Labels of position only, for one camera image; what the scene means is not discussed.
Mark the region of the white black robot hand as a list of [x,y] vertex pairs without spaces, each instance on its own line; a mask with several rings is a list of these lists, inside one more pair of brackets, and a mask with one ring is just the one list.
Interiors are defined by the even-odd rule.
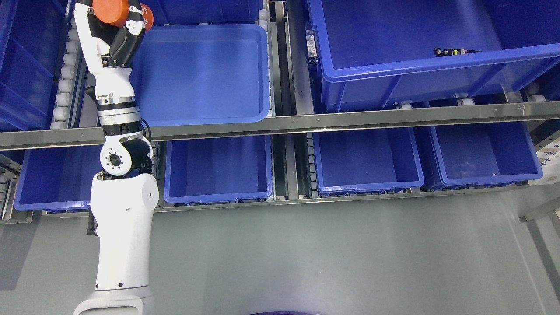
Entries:
[[101,22],[93,12],[92,0],[77,0],[74,19],[87,69],[95,84],[86,93],[101,105],[135,101],[130,83],[133,58],[146,34],[139,0],[128,0],[125,25]]

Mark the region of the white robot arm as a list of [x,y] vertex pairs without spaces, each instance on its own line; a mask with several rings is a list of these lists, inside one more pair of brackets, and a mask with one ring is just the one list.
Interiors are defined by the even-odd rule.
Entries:
[[151,131],[133,97],[97,98],[105,142],[103,170],[92,178],[90,209],[96,225],[88,232],[100,241],[94,291],[76,315],[154,315],[149,285],[151,226],[159,199],[152,174]]

